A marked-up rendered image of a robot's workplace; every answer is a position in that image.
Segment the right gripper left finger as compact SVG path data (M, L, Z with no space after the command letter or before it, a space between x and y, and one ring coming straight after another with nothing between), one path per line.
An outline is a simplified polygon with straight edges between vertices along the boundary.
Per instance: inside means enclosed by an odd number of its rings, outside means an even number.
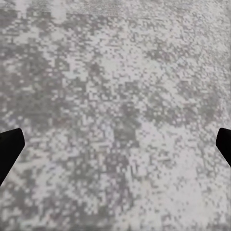
M21 128L0 133L0 186L25 147Z

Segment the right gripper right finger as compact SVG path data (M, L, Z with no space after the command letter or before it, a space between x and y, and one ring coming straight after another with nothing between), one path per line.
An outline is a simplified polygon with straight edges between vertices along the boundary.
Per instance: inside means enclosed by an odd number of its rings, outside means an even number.
M228 164L231 167L231 130L220 128L217 135L216 145L223 154Z

